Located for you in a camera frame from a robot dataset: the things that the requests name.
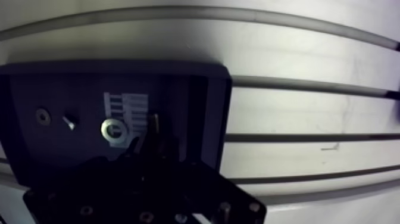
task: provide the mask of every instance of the screw head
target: screw head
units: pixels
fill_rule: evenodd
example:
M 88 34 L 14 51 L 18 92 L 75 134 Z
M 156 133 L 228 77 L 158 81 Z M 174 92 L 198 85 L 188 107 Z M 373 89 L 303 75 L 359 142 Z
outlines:
M 184 214 L 176 214 L 175 221 L 179 224 L 184 224 L 186 221 L 188 221 L 188 217 Z
M 222 211 L 229 211 L 230 210 L 230 204 L 228 202 L 222 202 L 220 204 L 220 209 Z
M 153 213 L 149 211 L 144 211 L 140 214 L 139 220 L 144 223 L 151 223 L 154 219 Z
M 253 212 L 258 212 L 260 210 L 260 208 L 261 208 L 261 206 L 258 203 L 251 203 L 249 205 L 250 211 L 253 211 Z

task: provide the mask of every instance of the slatwall panel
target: slatwall panel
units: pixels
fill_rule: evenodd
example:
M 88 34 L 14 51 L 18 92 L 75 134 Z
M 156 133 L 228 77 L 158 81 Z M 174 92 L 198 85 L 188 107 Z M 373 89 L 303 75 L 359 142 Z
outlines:
M 400 141 L 225 143 L 221 173 L 228 178 L 317 175 L 400 164 Z
M 233 88 L 227 133 L 400 133 L 389 99 Z
M 114 0 L 112 2 L 108 0 L 5 0 L 0 2 L 0 21 L 2 21 L 0 30 L 38 20 L 94 10 L 155 5 L 209 5 L 300 15 L 400 39 L 400 31 L 393 28 L 400 20 L 400 13 L 397 10 L 399 4 L 391 0 L 379 1 L 379 3 L 365 0 Z
M 184 3 L 302 15 L 400 40 L 400 30 L 394 28 L 400 19 L 398 2 L 201 0 Z M 182 4 L 182 1 L 116 0 L 112 4 L 106 0 L 95 3 L 2 1 L 0 29 L 85 11 L 164 4 Z M 315 80 L 392 91 L 398 91 L 400 84 L 398 52 L 338 36 L 264 24 L 129 21 L 54 30 L 0 42 L 0 64 L 85 58 L 204 61 L 222 63 L 232 75 Z M 396 104 L 392 100 L 366 97 L 235 88 L 228 133 L 398 133 Z M 400 164 L 396 157 L 398 143 L 229 143 L 224 147 L 221 172 L 230 178 L 263 178 L 390 166 Z

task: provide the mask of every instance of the screw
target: screw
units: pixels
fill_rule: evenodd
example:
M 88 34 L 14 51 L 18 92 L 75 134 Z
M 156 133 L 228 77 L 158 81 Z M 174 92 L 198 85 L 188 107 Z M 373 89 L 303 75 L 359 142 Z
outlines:
M 185 216 L 184 214 L 176 214 L 175 221 L 179 224 L 184 224 L 186 223 L 186 221 L 188 221 L 188 217 Z
M 139 220 L 141 222 L 145 222 L 145 223 L 151 223 L 154 219 L 154 215 L 153 213 L 149 212 L 149 211 L 144 211 L 140 214 L 139 216 Z
M 251 203 L 249 206 L 250 211 L 258 212 L 260 210 L 260 204 L 258 203 Z
M 91 214 L 93 214 L 93 208 L 91 206 L 83 206 L 80 208 L 81 216 L 90 216 Z

